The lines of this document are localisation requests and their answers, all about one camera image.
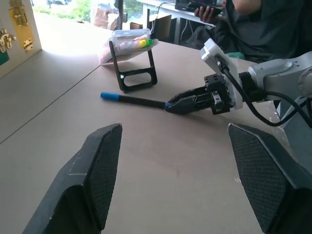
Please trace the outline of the person's hand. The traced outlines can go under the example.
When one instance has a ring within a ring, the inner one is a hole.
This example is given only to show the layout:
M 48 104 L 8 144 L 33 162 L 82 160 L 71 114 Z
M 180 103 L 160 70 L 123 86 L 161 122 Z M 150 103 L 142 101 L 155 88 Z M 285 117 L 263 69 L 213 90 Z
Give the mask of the person's hand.
M 214 8 L 203 6 L 195 10 L 195 16 L 200 19 L 203 23 L 217 24 L 220 20 L 220 17 L 214 16 Z

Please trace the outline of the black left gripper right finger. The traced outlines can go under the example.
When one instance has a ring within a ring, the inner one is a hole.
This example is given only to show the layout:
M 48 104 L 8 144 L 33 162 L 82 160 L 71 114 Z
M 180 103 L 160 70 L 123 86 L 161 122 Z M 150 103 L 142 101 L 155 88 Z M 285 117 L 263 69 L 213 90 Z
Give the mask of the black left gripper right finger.
M 312 175 L 259 129 L 229 124 L 239 178 L 265 234 L 312 232 Z

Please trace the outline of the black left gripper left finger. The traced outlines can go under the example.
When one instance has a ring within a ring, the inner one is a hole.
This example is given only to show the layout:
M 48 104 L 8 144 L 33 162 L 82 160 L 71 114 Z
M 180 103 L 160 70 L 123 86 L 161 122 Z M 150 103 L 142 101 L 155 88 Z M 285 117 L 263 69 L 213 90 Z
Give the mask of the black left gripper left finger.
M 59 170 L 23 233 L 101 233 L 115 187 L 121 137 L 120 123 L 89 134 Z

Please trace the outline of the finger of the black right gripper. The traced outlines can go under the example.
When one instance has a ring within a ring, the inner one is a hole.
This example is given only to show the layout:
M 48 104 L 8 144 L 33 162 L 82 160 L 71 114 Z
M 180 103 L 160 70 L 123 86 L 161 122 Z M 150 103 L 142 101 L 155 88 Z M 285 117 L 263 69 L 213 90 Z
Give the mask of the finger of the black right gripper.
M 212 102 L 211 97 L 185 97 L 178 101 L 170 102 L 165 110 L 168 113 L 185 115 L 210 108 Z
M 168 103 L 179 103 L 179 102 L 186 102 L 186 101 L 192 101 L 192 102 L 198 102 L 198 101 L 207 101 L 208 95 L 206 92 L 206 88 L 199 87 L 187 91 L 183 91 L 182 93 L 179 93 L 175 95 L 173 98 L 171 98 Z

